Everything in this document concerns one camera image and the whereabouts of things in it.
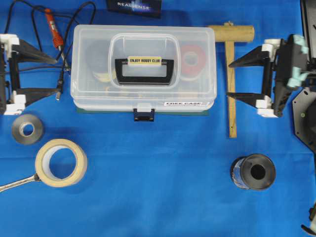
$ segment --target blue tablecloth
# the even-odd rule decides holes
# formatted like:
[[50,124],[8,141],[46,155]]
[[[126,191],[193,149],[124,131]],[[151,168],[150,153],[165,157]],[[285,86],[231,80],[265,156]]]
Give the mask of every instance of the blue tablecloth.
[[[63,13],[81,4],[29,1]],[[10,3],[0,2],[3,30]],[[105,0],[95,3],[95,24],[206,26],[231,20],[253,25],[254,42],[236,43],[236,57],[266,38],[302,33],[297,0],[163,0],[161,19],[108,12]],[[9,32],[37,47],[30,11],[17,3]],[[78,20],[87,23],[90,14],[87,8]],[[37,12],[36,20],[44,51],[57,55],[44,15]],[[68,19],[56,21],[64,33]],[[88,157],[86,176],[77,185],[30,183],[1,193],[1,236],[305,236],[300,225],[309,224],[316,197],[314,159],[293,134],[291,105],[282,118],[267,119],[237,102],[237,138],[229,139],[224,46],[218,43],[216,50],[218,96],[208,116],[156,115],[155,122],[134,122],[132,113],[79,114],[67,76],[60,102],[52,96],[24,112],[43,121],[40,142],[17,144],[11,135],[16,117],[1,116],[0,184],[33,174],[37,151],[54,138],[76,142]],[[55,87],[58,75],[54,69],[21,73],[21,84]],[[261,78],[260,67],[236,69],[236,89],[259,92]],[[232,162],[252,153],[269,156],[276,166],[275,183],[263,192],[241,190],[230,178]]]

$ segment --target wooden hammer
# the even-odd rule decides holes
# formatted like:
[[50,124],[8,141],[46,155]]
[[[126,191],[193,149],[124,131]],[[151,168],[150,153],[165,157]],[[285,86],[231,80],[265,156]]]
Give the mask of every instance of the wooden hammer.
[[[228,67],[235,59],[235,42],[251,42],[255,36],[253,26],[234,26],[226,22],[223,26],[209,26],[215,32],[215,41],[225,43],[225,57],[227,69],[227,92],[235,92],[235,70]],[[236,102],[228,97],[229,137],[237,137]]]

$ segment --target realsense box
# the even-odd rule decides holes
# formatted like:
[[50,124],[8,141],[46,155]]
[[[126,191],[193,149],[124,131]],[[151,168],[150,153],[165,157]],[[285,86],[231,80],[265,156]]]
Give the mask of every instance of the realsense box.
[[160,17],[161,0],[107,0],[109,11]]

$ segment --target black cylinder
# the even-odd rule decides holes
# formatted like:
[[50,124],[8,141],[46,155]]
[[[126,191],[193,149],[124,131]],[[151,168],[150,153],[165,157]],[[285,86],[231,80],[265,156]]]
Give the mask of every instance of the black cylinder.
[[236,159],[231,166],[231,178],[241,189],[264,190],[276,178],[272,161],[263,154],[252,154]]

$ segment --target plastic storage box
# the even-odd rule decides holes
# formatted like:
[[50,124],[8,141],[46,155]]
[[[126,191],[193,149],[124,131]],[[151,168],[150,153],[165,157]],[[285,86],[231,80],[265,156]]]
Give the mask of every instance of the plastic storage box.
[[71,96],[88,111],[201,112],[216,98],[211,28],[78,25]]

